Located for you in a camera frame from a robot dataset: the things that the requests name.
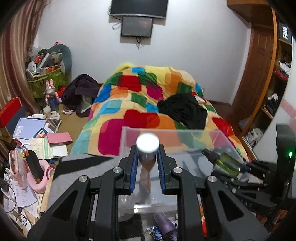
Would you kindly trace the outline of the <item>grey plush toy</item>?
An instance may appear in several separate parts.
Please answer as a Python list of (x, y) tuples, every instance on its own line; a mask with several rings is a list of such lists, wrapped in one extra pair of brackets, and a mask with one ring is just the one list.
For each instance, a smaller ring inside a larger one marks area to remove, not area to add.
[(56, 44), (49, 49), (41, 49), (38, 55), (42, 58), (38, 68), (58, 66), (65, 75), (71, 72), (72, 54), (68, 46)]

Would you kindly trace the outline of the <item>silver capped bottle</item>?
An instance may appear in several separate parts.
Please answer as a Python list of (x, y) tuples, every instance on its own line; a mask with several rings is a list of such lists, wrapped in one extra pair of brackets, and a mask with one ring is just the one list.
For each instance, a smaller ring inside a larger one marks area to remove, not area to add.
[(159, 149), (159, 138), (154, 133), (142, 133), (137, 137), (136, 147), (140, 162), (155, 161)]

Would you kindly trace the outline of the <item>pink rabbit toy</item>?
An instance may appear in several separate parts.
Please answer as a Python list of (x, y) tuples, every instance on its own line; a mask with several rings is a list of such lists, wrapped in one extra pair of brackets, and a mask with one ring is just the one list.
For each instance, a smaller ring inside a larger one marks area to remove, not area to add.
[(59, 111), (59, 104), (62, 101), (55, 91), (53, 79), (46, 80), (45, 102), (50, 107), (51, 111)]

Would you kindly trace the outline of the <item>colourful patchwork blanket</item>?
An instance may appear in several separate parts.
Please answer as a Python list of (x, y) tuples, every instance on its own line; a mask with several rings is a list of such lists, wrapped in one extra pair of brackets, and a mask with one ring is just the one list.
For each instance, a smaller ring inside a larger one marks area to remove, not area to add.
[(121, 66), (96, 93), (71, 154), (117, 156), (124, 127), (168, 130), (163, 144), (191, 148), (212, 141), (206, 131), (219, 130), (247, 158), (232, 126), (204, 99), (201, 86), (176, 68)]

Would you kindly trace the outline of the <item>pink book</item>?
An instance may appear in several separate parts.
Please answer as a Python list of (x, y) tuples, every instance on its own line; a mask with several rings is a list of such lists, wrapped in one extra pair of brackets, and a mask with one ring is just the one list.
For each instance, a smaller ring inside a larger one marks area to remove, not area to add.
[(69, 144), (72, 142), (72, 138), (68, 132), (63, 133), (48, 133), (47, 139), (51, 145)]

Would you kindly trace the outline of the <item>small wall monitor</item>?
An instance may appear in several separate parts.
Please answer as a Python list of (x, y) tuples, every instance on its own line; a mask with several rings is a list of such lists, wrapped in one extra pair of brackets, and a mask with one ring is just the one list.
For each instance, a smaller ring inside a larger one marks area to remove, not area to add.
[(121, 37), (150, 38), (153, 27), (152, 18), (125, 16), (121, 22)]

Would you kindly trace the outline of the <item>large wall television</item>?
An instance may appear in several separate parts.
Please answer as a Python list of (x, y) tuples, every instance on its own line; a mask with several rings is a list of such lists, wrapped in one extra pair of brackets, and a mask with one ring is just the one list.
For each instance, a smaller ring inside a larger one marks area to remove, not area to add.
[(165, 19), (168, 0), (113, 0), (111, 16), (145, 16)]

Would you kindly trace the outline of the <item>purple bottle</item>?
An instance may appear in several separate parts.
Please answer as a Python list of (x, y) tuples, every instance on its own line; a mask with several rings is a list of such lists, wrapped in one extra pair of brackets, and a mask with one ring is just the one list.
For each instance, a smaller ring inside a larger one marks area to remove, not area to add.
[(163, 213), (155, 213), (154, 220), (156, 221), (163, 240), (178, 240), (178, 230), (175, 225)]

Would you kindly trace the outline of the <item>dark purple clothes pile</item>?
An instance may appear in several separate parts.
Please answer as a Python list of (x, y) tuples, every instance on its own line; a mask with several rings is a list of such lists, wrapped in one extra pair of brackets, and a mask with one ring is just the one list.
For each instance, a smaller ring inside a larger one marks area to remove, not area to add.
[(88, 74), (76, 77), (63, 91), (62, 103), (77, 116), (89, 116), (93, 101), (99, 91), (97, 81)]

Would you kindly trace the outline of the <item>wooden shelf unit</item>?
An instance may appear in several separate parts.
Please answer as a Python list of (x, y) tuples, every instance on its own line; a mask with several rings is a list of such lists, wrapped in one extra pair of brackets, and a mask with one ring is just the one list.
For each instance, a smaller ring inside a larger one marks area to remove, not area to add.
[(251, 25), (250, 45), (238, 92), (232, 104), (239, 139), (251, 151), (274, 118), (288, 82), (282, 69), (292, 59), (292, 41), (280, 16), (267, 1), (227, 1)]

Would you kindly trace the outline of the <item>red box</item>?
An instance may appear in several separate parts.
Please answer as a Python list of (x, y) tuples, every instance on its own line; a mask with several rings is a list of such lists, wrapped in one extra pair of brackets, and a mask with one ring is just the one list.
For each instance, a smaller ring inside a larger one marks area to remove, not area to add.
[(12, 98), (0, 111), (0, 127), (4, 128), (21, 107), (20, 98)]

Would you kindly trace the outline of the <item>blue notebook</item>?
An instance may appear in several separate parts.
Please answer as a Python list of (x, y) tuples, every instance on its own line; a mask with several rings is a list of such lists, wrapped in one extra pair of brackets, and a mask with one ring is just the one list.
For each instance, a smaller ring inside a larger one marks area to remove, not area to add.
[(13, 138), (29, 140), (45, 126), (46, 120), (41, 118), (20, 118), (16, 124)]

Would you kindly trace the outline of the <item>green spray bottle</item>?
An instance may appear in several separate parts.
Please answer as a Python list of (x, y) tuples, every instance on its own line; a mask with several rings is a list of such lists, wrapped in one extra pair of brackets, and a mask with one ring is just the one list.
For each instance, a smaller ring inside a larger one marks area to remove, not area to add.
[(230, 177), (237, 177), (240, 173), (248, 172), (248, 168), (245, 165), (225, 152), (218, 154), (208, 149), (203, 149), (202, 154), (213, 164), (213, 170), (217, 172)]

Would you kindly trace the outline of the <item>striped pink curtain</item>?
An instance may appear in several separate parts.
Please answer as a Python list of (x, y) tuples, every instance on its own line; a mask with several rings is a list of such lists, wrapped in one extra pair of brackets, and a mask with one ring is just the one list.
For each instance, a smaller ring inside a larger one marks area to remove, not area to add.
[(48, 1), (1, 1), (1, 108), (19, 97), (25, 110), (38, 113), (27, 83), (25, 63)]

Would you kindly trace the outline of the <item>clear plastic storage bin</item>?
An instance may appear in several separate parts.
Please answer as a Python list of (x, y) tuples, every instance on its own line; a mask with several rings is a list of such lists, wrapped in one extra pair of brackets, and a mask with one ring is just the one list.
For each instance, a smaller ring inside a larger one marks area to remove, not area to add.
[[(157, 130), (145, 128), (122, 129), (119, 156), (127, 157), (138, 136), (153, 133), (159, 139), (163, 163), (180, 167), (200, 178), (209, 176), (214, 165), (202, 154), (208, 149), (217, 154), (226, 153), (236, 161), (243, 163), (243, 157), (220, 130)], [(132, 214), (152, 214), (157, 212), (175, 212), (177, 197), (165, 195), (159, 181), (158, 165), (154, 164), (147, 172), (141, 164), (137, 166), (137, 179), (133, 194), (119, 197), (120, 216)]]

